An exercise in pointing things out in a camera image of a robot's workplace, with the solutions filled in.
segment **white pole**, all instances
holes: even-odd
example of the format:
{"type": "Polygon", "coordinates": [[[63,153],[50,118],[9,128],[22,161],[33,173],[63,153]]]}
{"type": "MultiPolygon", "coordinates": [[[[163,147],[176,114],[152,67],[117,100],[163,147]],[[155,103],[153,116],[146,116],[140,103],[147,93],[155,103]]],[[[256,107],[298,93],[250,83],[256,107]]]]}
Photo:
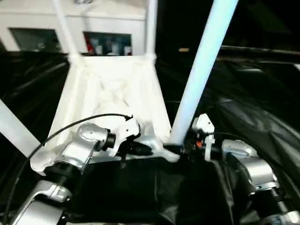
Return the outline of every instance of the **white pole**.
{"type": "Polygon", "coordinates": [[[40,144],[0,100],[0,132],[26,157],[40,144]]]}
{"type": "Polygon", "coordinates": [[[60,0],[52,0],[55,11],[56,11],[56,15],[57,18],[60,22],[62,31],[64,33],[65,39],[66,39],[66,43],[69,49],[69,57],[71,58],[78,58],[80,56],[80,54],[77,51],[74,39],[72,37],[72,34],[70,32],[70,29],[68,27],[65,15],[61,9],[61,4],[60,4],[60,0]]]}
{"type": "Polygon", "coordinates": [[[172,127],[170,143],[182,144],[239,0],[214,0],[172,127]]]}
{"type": "Polygon", "coordinates": [[[146,18],[146,55],[155,54],[158,0],[148,0],[146,18]]]}

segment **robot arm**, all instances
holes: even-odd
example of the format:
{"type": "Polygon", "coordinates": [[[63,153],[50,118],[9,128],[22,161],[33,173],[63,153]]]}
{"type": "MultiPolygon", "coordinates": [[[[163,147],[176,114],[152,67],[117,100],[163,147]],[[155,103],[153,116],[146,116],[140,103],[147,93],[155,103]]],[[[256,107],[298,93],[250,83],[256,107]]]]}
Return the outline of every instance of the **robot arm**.
{"type": "MultiPolygon", "coordinates": [[[[210,133],[212,127],[206,114],[196,118],[193,123],[195,132],[201,130],[202,133],[210,133]]],[[[194,148],[202,151],[206,161],[223,160],[237,173],[245,193],[261,218],[260,224],[300,225],[300,213],[286,203],[271,166],[257,155],[254,148],[243,141],[233,140],[224,140],[222,147],[218,148],[212,145],[213,135],[206,136],[204,140],[198,135],[196,141],[201,144],[195,144],[194,148]]]]}
{"type": "Polygon", "coordinates": [[[56,225],[63,219],[63,209],[70,199],[93,152],[106,151],[111,157],[159,156],[177,161],[180,156],[163,148],[157,138],[141,136],[133,118],[111,132],[93,123],[82,124],[73,140],[45,169],[41,180],[13,219],[13,225],[56,225]]]}

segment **orange component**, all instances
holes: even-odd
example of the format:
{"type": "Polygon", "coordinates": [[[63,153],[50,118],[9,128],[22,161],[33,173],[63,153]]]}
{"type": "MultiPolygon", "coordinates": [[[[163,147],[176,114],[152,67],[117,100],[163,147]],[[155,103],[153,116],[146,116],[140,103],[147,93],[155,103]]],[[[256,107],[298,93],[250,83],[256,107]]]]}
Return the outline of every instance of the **orange component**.
{"type": "Polygon", "coordinates": [[[202,147],[202,143],[201,143],[201,142],[196,142],[196,145],[197,145],[198,147],[202,147]]]}

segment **black cable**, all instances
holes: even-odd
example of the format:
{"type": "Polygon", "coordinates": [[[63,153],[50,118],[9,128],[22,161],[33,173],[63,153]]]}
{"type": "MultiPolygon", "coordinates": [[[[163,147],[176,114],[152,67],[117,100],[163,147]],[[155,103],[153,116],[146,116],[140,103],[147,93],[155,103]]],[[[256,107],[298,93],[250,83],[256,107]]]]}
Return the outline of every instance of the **black cable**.
{"type": "Polygon", "coordinates": [[[300,182],[297,179],[295,179],[287,169],[285,169],[276,160],[269,157],[268,154],[265,153],[264,151],[262,151],[257,145],[255,145],[255,144],[253,145],[251,143],[251,141],[249,141],[247,138],[243,138],[239,135],[235,135],[235,134],[228,133],[228,132],[212,132],[212,133],[206,133],[205,135],[228,135],[228,136],[235,137],[235,138],[242,140],[243,142],[245,142],[246,144],[252,146],[255,150],[257,150],[258,154],[260,154],[266,161],[269,161],[274,166],[283,170],[286,173],[286,175],[288,175],[291,178],[291,180],[300,188],[300,182]]]}
{"type": "Polygon", "coordinates": [[[88,118],[85,118],[85,119],[82,119],[82,120],[78,120],[74,123],[71,123],[61,129],[59,129],[58,131],[56,131],[54,134],[52,134],[51,136],[49,136],[46,140],[44,140],[43,142],[41,142],[32,152],[31,154],[28,156],[28,158],[25,160],[25,162],[23,163],[23,165],[21,166],[20,170],[19,170],[19,173],[17,174],[16,176],[16,179],[15,179],[15,182],[11,188],[11,191],[10,191],[10,194],[9,194],[9,197],[8,197],[8,201],[7,201],[7,204],[6,204],[6,208],[5,208],[5,211],[4,211],[4,218],[3,218],[3,225],[6,225],[7,223],[7,220],[8,220],[8,212],[9,212],[9,209],[10,209],[10,205],[11,205],[11,202],[13,200],[13,197],[14,197],[14,193],[15,193],[15,188],[19,182],[19,179],[20,179],[20,176],[22,174],[22,172],[24,171],[26,165],[30,162],[30,159],[33,157],[33,155],[42,147],[44,146],[48,141],[50,141],[51,139],[53,139],[55,136],[57,136],[58,134],[60,134],[61,132],[63,132],[64,130],[66,129],[69,129],[70,127],[73,127],[79,123],[82,123],[82,122],[85,122],[87,120],[91,120],[91,119],[94,119],[94,118],[98,118],[98,117],[104,117],[104,116],[121,116],[121,117],[124,117],[126,120],[130,119],[131,117],[130,116],[126,116],[126,115],[123,115],[123,114],[117,114],[117,113],[106,113],[106,114],[100,114],[100,115],[95,115],[95,116],[90,116],[88,118]]]}

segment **white cabinet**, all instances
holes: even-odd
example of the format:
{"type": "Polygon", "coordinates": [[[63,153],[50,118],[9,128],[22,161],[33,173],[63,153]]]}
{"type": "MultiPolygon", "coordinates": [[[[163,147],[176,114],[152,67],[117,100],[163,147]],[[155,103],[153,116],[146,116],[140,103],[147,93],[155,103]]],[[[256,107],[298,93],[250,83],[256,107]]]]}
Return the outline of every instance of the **white cabinet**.
{"type": "MultiPolygon", "coordinates": [[[[79,52],[143,55],[146,0],[61,0],[79,52]]],[[[0,39],[8,51],[68,52],[51,0],[1,0],[0,39]]]]}

